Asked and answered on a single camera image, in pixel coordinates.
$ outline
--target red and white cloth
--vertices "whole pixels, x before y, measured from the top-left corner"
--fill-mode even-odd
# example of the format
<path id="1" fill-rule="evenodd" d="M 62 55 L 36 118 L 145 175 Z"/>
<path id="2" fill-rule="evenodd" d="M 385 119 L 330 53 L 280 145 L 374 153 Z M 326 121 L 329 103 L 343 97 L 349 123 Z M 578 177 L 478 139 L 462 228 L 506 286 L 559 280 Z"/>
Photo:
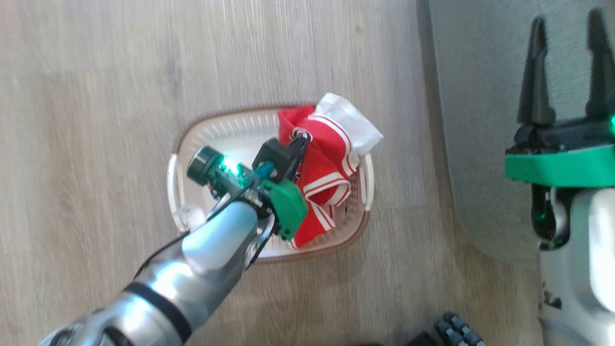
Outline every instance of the red and white cloth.
<path id="1" fill-rule="evenodd" d="M 341 205 L 350 195 L 348 177 L 357 171 L 359 156 L 346 131 L 334 120 L 314 114 L 312 106 L 281 110 L 278 117 L 281 143 L 288 145 L 296 130 L 312 137 L 295 177 L 309 207 L 291 241 L 293 247 L 302 247 L 335 227 L 332 206 Z"/>

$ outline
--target black band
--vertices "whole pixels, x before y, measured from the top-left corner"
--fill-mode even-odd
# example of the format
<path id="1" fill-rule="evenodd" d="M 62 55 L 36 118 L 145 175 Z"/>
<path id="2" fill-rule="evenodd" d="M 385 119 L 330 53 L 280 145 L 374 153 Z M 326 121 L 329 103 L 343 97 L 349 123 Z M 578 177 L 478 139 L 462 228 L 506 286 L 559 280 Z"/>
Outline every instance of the black band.
<path id="1" fill-rule="evenodd" d="M 142 283 L 132 282 L 126 286 L 124 292 L 134 293 L 155 306 L 173 324 L 173 327 L 181 338 L 181 344 L 183 345 L 188 341 L 192 335 L 192 328 L 190 324 L 188 324 L 188 321 L 186 321 L 184 315 L 173 305 L 173 303 Z"/>

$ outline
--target silver robot arm segment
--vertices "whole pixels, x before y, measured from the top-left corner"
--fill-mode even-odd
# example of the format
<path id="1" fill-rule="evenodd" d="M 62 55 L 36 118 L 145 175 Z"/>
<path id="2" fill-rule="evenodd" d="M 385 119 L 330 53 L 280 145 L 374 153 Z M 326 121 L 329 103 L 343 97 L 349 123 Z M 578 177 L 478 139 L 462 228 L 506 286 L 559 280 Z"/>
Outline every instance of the silver robot arm segment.
<path id="1" fill-rule="evenodd" d="M 569 239 L 539 253 L 544 344 L 613 346 L 615 189 L 581 190 L 568 207 L 558 195 L 551 193 L 557 231 L 569 232 Z"/>
<path id="2" fill-rule="evenodd" d="M 152 258 L 105 308 L 51 333 L 40 346 L 183 345 L 249 266 L 262 241 L 258 222 L 251 205 L 231 203 Z"/>

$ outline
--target white plastic basket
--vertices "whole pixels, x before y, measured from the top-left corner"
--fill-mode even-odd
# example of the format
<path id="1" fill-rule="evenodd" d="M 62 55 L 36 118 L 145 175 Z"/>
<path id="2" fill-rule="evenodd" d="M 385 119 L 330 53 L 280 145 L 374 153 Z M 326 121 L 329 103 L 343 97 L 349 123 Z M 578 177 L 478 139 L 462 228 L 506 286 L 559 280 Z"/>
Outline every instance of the white plastic basket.
<path id="1" fill-rule="evenodd" d="M 209 145 L 250 167 L 261 145 L 277 136 L 277 112 L 287 107 L 241 111 L 210 116 L 196 121 L 180 137 L 169 160 L 167 193 L 171 213 L 186 203 L 193 203 L 209 212 L 215 205 L 206 187 L 188 179 L 186 168 L 197 151 Z M 370 154 L 360 158 L 358 171 L 349 181 L 351 195 L 339 207 L 333 207 L 336 227 L 320 235 L 301 249 L 293 249 L 286 241 L 273 237 L 261 252 L 257 263 L 301 259 L 337 251 L 349 246 L 365 230 L 374 195 L 374 170 Z M 184 226 L 177 217 L 179 230 Z"/>

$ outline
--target green led light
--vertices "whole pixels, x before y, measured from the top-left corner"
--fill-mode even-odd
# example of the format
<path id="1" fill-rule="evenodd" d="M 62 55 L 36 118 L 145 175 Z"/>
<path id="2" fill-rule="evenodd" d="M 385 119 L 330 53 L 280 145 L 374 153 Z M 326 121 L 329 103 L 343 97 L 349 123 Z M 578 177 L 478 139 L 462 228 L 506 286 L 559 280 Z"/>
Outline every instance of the green led light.
<path id="1" fill-rule="evenodd" d="M 237 161 L 233 160 L 228 156 L 224 157 L 224 160 L 222 160 L 220 167 L 222 167 L 222 169 L 228 169 L 232 175 L 239 175 L 239 164 L 237 163 Z"/>
<path id="2" fill-rule="evenodd" d="M 536 223 L 539 227 L 544 227 L 545 219 L 547 218 L 546 214 L 542 213 L 536 217 Z"/>
<path id="3" fill-rule="evenodd" d="M 609 126 L 609 131 L 615 135 L 615 114 L 611 114 L 611 125 Z"/>

